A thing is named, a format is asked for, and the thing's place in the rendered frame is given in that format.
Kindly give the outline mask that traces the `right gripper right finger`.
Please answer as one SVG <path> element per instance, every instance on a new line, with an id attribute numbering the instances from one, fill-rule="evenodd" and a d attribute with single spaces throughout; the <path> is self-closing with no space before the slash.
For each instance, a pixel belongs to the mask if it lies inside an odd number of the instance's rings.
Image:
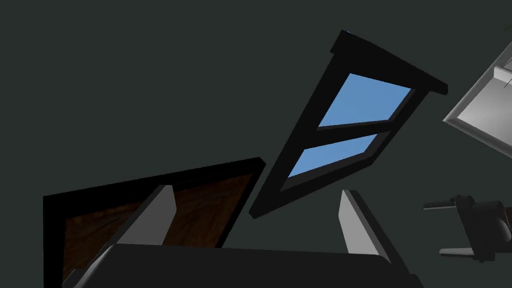
<path id="1" fill-rule="evenodd" d="M 350 254 L 378 255 L 392 261 L 387 252 L 386 235 L 359 192 L 342 191 L 338 220 Z"/>

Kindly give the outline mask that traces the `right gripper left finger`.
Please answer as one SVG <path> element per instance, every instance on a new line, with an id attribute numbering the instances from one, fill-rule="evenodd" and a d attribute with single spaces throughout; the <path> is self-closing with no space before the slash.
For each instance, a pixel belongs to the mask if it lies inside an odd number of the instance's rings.
<path id="1" fill-rule="evenodd" d="M 162 245 L 176 212 L 173 186 L 160 185 L 114 234 L 114 243 Z"/>

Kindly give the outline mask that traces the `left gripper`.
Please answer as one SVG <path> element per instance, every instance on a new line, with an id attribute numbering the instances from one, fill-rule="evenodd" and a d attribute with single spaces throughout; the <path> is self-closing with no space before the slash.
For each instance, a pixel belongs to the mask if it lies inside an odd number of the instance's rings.
<path id="1" fill-rule="evenodd" d="M 481 263 L 494 261 L 496 254 L 507 252 L 507 215 L 500 201 L 476 202 L 471 196 L 457 195 L 453 201 L 428 202 L 423 210 L 456 208 L 470 247 L 442 248 L 439 254 L 449 258 L 472 258 Z"/>

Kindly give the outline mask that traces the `brown wooden door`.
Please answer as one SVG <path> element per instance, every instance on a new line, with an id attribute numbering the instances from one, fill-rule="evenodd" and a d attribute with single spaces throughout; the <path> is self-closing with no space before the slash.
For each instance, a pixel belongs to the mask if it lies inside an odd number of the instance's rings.
<path id="1" fill-rule="evenodd" d="M 255 157 L 44 196 L 43 288 L 92 263 L 162 185 L 177 208 L 163 244 L 221 248 L 265 165 Z"/>

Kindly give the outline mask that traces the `white framed panel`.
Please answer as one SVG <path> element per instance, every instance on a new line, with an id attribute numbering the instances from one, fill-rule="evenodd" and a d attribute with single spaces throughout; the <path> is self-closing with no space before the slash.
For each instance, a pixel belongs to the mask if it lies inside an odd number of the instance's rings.
<path id="1" fill-rule="evenodd" d="M 443 122 L 512 158 L 512 42 Z"/>

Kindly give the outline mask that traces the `black framed window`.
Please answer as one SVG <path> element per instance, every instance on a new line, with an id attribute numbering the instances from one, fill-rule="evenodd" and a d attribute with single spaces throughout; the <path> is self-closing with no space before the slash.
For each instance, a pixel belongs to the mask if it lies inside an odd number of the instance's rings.
<path id="1" fill-rule="evenodd" d="M 332 59 L 257 194 L 257 219 L 371 166 L 429 93 L 448 85 L 341 30 Z"/>

